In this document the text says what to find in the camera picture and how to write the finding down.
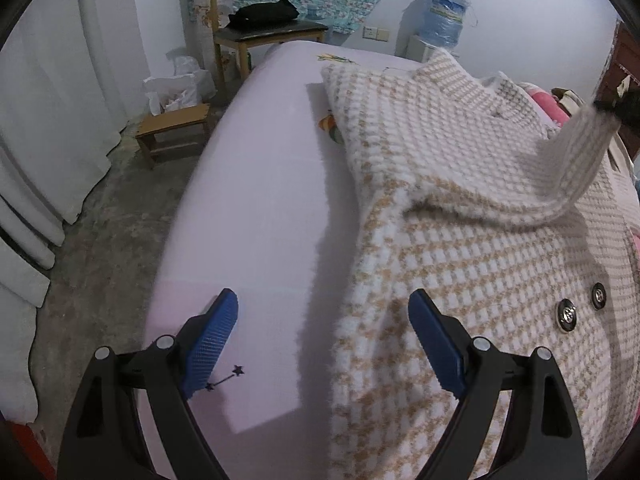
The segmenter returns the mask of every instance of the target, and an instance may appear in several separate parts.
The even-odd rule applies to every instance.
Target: wall socket
[[[386,28],[379,28],[376,39],[378,41],[389,41],[389,31]]]
[[[375,40],[378,36],[378,29],[376,27],[365,27],[362,31],[362,37],[367,40]]]

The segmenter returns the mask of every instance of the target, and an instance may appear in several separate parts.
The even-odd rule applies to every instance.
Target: blue gripper pad
[[[238,297],[225,288],[206,313],[187,320],[176,339],[182,349],[185,399],[207,386],[220,353],[238,320]]]
[[[409,296],[408,308],[409,321],[440,386],[461,399],[466,391],[464,359],[443,325],[446,316],[438,311],[431,298],[422,290],[416,290]],[[455,318],[449,319],[459,323]]]

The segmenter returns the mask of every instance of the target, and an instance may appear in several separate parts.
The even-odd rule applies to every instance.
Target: chair seat
[[[249,30],[239,30],[230,28],[220,28],[213,33],[214,38],[241,43],[242,41],[258,40],[279,34],[293,34],[296,32],[313,32],[316,30],[327,30],[329,27],[322,23],[310,22],[309,20],[293,20],[292,22],[279,23],[271,27],[261,27]]]

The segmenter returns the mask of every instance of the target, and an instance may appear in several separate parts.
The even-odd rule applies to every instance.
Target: black bag
[[[291,22],[299,14],[296,7],[289,0],[253,4],[238,9],[235,14],[230,14],[227,27],[239,30],[269,27],[270,25]]]

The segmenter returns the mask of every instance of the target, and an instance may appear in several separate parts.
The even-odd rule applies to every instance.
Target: small wooden bench
[[[172,140],[156,140],[157,134],[196,124],[202,124],[202,134],[184,136]],[[190,148],[194,147],[198,147],[200,149],[199,152],[202,152],[202,148],[206,145],[210,135],[209,105],[201,104],[145,117],[138,127],[136,140],[149,168],[153,168],[158,156],[165,153],[178,151],[192,153],[193,150],[190,150]]]

